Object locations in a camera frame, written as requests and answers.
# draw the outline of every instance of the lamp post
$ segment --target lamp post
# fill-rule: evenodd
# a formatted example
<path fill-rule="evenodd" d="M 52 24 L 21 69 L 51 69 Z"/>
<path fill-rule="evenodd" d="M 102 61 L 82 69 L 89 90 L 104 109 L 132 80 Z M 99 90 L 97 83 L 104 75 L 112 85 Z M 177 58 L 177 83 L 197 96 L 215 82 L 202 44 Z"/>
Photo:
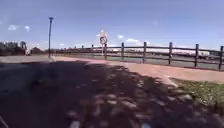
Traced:
<path fill-rule="evenodd" d="M 49 47 L 48 47 L 48 58 L 49 59 L 51 58 L 51 25 L 52 25 L 53 19 L 54 19 L 53 17 L 49 17 L 49 20 L 50 20 L 49 40 L 48 40 L 48 44 L 49 44 Z"/>

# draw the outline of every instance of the blue sky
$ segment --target blue sky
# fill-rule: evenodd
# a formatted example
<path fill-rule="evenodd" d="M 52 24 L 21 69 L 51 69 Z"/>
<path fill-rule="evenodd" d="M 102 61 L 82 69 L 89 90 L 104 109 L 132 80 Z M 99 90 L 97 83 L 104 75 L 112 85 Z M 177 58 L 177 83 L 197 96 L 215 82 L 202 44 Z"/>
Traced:
<path fill-rule="evenodd" d="M 0 40 L 52 47 L 168 45 L 218 49 L 224 45 L 224 0 L 0 0 Z"/>

